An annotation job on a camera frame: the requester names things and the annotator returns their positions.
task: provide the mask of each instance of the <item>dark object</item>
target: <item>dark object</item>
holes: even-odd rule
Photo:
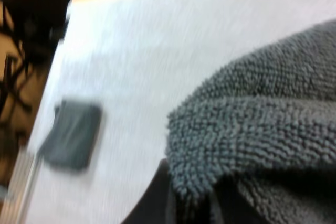
[[[162,160],[148,189],[122,224],[164,224],[169,193],[168,163]]]
[[[331,21],[256,50],[169,115],[166,154],[186,219],[232,179],[271,224],[336,223],[335,41]]]
[[[146,192],[122,224],[268,224],[230,180],[222,181],[200,202],[192,221],[179,215],[182,203],[172,189],[168,163],[163,159]]]
[[[50,165],[72,170],[87,168],[99,128],[99,107],[62,101],[56,108],[54,125],[38,151]]]
[[[31,111],[31,106],[20,98],[17,89],[15,89],[17,78],[24,70],[24,64],[21,64],[14,72],[12,72],[12,63],[16,61],[16,57],[11,55],[6,56],[4,77],[0,82],[0,114],[4,109],[9,94],[14,98],[14,101],[17,102],[26,112]]]

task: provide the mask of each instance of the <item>gray microfiber towel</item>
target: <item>gray microfiber towel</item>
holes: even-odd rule
[[[272,224],[335,224],[336,21],[221,68],[169,115],[166,154],[186,204],[229,177]]]
[[[87,168],[100,118],[97,105],[62,101],[55,108],[54,125],[38,155],[58,168],[78,171]]]

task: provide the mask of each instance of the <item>white countertop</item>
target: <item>white countertop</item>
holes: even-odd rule
[[[120,223],[164,157],[167,114],[215,70],[336,17],[335,0],[120,0],[72,4],[28,149],[62,99],[103,109],[87,172],[42,164],[26,224]]]

